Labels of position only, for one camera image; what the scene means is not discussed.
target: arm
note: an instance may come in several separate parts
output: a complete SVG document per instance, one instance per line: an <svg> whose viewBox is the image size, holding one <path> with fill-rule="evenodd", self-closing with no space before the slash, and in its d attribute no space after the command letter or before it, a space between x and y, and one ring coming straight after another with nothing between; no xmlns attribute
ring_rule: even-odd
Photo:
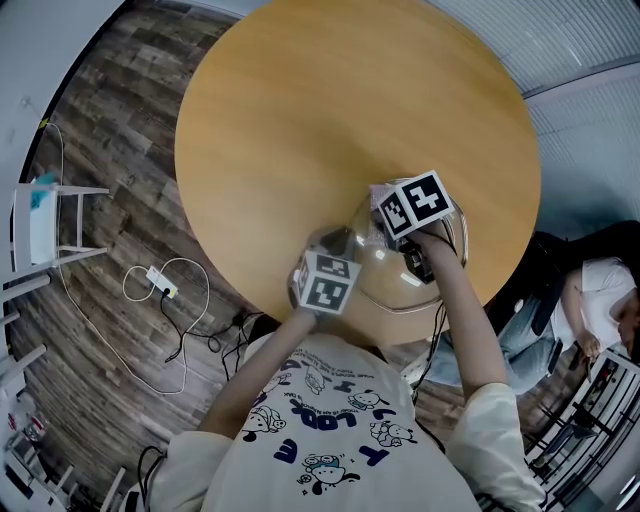
<svg viewBox="0 0 640 512"><path fill-rule="evenodd" d="M467 402L447 458L474 494L487 493L508 510L541 511L545 492L525 463L518 406L508 386L489 384Z"/></svg>
<svg viewBox="0 0 640 512"><path fill-rule="evenodd" d="M465 398L486 384L505 384L498 340L455 253L434 236L414 232L412 238L421 245L440 289Z"/></svg>
<svg viewBox="0 0 640 512"><path fill-rule="evenodd" d="M262 388L315 325L313 312L295 310L222 388L198 430L235 438Z"/></svg>
<svg viewBox="0 0 640 512"><path fill-rule="evenodd" d="M600 353L600 343L596 337L587 330L582 318L582 269L572 270L567 274L567 279L562 289L562 309L567 317L567 322L578 345L589 358L597 357Z"/></svg>

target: clear glass bowl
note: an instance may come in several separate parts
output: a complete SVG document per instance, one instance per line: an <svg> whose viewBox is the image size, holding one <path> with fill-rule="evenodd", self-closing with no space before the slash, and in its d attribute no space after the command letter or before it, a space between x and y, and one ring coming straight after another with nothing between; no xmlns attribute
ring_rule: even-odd
<svg viewBox="0 0 640 512"><path fill-rule="evenodd" d="M398 184L397 180L388 184ZM463 266L468 261L468 233L464 214L451 198L456 210L443 217L449 240ZM392 251L374 233L371 222L371 195L362 201L353 216L350 227L357 237L355 259L362 265L357 287L379 308L390 313L403 314L420 311L437 304L440 292L435 281L423 283L407 269L404 256Z"/></svg>

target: seated person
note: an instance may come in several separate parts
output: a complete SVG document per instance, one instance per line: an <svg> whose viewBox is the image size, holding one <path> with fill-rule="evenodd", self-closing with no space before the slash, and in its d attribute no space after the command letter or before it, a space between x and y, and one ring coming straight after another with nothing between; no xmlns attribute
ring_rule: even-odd
<svg viewBox="0 0 640 512"><path fill-rule="evenodd" d="M400 374L312 332L316 315L297 308L255 342L201 432L171 441L157 474L145 479L145 510L479 512L472 488L509 510L541 510L545 493L524 462L493 328L449 246L414 236L449 315L467 402L446 457L416 424Z"/></svg>
<svg viewBox="0 0 640 512"><path fill-rule="evenodd" d="M574 341L591 360L621 343L621 349L640 363L638 288L629 269L617 258L585 261L582 268L570 272L561 299L538 336L531 323L539 303L529 297L498 336L508 383L516 395L526 393L547 376L550 364L555 364L554 352L568 350ZM442 334L426 379L460 386L449 332Z"/></svg>

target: table top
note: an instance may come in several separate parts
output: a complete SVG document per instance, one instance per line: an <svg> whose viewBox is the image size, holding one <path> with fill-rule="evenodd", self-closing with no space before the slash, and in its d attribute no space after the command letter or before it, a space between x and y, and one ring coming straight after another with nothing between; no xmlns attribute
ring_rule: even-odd
<svg viewBox="0 0 640 512"><path fill-rule="evenodd" d="M253 12L196 70L175 155L205 253L280 320L307 236L349 224L369 184L438 171L466 216L483 303L524 253L540 197L516 86L477 37L420 0L274 0ZM355 291L341 321L396 344L428 337L434 314L388 313Z"/></svg>

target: power strip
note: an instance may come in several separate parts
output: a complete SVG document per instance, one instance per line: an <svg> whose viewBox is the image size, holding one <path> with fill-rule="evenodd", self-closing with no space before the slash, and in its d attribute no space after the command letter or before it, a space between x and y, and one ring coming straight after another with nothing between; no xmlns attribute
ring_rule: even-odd
<svg viewBox="0 0 640 512"><path fill-rule="evenodd" d="M170 299L173 299L176 296L176 293L178 293L178 287L169 281L163 274L160 274L158 269L155 267L149 267L149 270L147 271L147 279L156 285L156 288L160 293L168 289L169 295L167 295L167 297Z"/></svg>

